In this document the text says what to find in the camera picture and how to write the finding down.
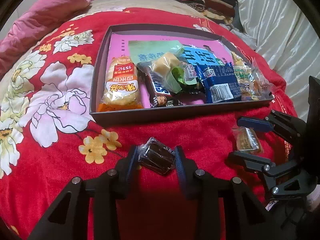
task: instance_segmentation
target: dark chocolate candy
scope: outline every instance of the dark chocolate candy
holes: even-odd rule
[[[161,175],[165,175],[172,168],[174,161],[174,151],[153,137],[140,147],[139,162],[141,165]]]

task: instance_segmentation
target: white flower print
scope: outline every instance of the white flower print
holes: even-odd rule
[[[58,141],[57,129],[63,133],[83,131],[92,117],[89,101],[93,66],[77,67],[68,77],[66,67],[59,61],[46,68],[40,80],[42,89],[35,93],[19,125],[29,120],[30,132],[42,147]]]
[[[34,91],[34,86],[29,82],[29,79],[38,73],[41,67],[44,66],[47,55],[39,54],[39,50],[30,53],[25,60],[23,60],[12,74],[7,93],[1,104],[1,120],[3,115],[5,118],[17,116],[23,112],[22,107],[27,106],[28,93]]]
[[[54,45],[53,54],[57,52],[65,52],[72,49],[72,47],[78,47],[79,45],[92,44],[94,39],[92,38],[92,30],[85,31],[72,36],[65,36],[61,41],[57,41]]]
[[[125,8],[126,7],[122,7],[122,6],[104,8],[104,9],[99,10],[99,11],[95,11],[95,12],[91,12],[91,13],[84,13],[84,14],[78,15],[78,16],[72,18],[69,21],[79,20],[79,19],[81,19],[83,17],[89,16],[89,15],[94,15],[95,13],[98,13],[98,12],[122,12]]]
[[[4,172],[9,175],[12,170],[10,164],[17,165],[20,153],[16,144],[21,143],[23,135],[15,128],[15,121],[11,118],[0,121],[0,179]]]
[[[211,32],[206,27],[201,27],[198,24],[194,24],[193,27],[195,27],[197,30],[205,31],[205,32]]]

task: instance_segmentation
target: rice cracker package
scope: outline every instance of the rice cracker package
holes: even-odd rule
[[[142,108],[137,67],[130,57],[114,58],[106,73],[106,83],[98,112]]]

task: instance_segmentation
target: metal screw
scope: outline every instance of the metal screw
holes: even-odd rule
[[[110,170],[108,170],[107,173],[108,173],[109,176],[114,176],[114,175],[117,174],[117,170],[115,170],[115,169],[110,169]]]
[[[199,175],[199,176],[202,176],[202,175],[205,174],[205,171],[201,170],[201,169],[198,169],[198,170],[196,170],[196,174]]]
[[[263,168],[264,168],[265,171],[270,170],[270,166],[269,166],[268,164],[267,164],[267,165],[264,165]]]
[[[233,183],[240,184],[242,180],[239,177],[234,177],[232,178],[232,181]]]
[[[80,179],[79,177],[74,177],[74,178],[72,179],[72,183],[73,183],[73,184],[78,184],[80,181],[81,181],[81,179]]]
[[[272,193],[273,194],[277,194],[279,192],[279,188],[278,187],[274,187],[273,189],[272,189]]]

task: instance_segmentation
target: bed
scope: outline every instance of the bed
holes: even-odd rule
[[[275,100],[269,107],[242,112],[143,125],[99,126],[89,115],[88,104],[102,38],[111,25],[146,22],[199,28],[224,36],[249,61],[257,61],[265,77],[276,86]],[[72,61],[75,54],[85,59]],[[6,89],[0,116],[0,216],[23,239],[71,178],[97,177],[126,156],[131,145],[141,145],[151,136],[172,148],[182,145],[188,158],[217,178],[240,176],[264,203],[264,189],[257,176],[225,162],[235,144],[232,127],[240,115],[264,118],[271,109],[296,115],[284,92],[284,79],[268,67],[263,57],[228,30],[172,0],[93,0],[88,8],[73,14],[30,48],[5,74],[0,86]],[[287,160],[287,142],[271,133],[259,136],[264,157],[277,164]],[[157,231],[154,240],[187,240],[192,239],[195,229],[196,204],[179,192],[175,172],[162,177],[142,167],[129,199],[118,203],[118,217],[122,239],[149,239]],[[88,234],[92,239],[92,213]]]

